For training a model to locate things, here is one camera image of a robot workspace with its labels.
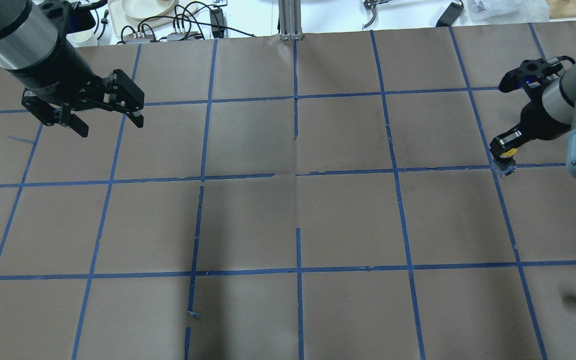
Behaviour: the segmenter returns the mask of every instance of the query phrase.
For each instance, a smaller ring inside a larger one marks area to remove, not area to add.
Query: wooden board
[[[551,19],[576,18],[576,0],[546,0]]]

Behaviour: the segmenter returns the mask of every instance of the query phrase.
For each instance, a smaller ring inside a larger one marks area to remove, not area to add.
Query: plastic bag
[[[468,0],[470,18],[480,21],[519,10],[522,0]]]

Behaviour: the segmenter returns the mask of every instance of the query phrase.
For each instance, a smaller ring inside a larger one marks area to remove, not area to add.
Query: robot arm
[[[555,80],[549,76],[563,69],[563,60],[574,65]],[[514,169],[514,155],[519,146],[540,139],[550,141],[569,131],[566,167],[576,178],[576,64],[567,56],[544,60],[525,60],[519,68],[506,73],[499,90],[510,92],[523,88],[530,102],[521,110],[519,124],[495,137],[490,143],[495,170],[502,176]]]
[[[105,79],[95,75],[66,40],[94,27],[90,10],[106,2],[0,0],[0,67],[25,85],[23,107],[46,126],[68,126],[87,137],[89,126],[72,112],[95,108],[144,126],[144,92],[121,69]]]

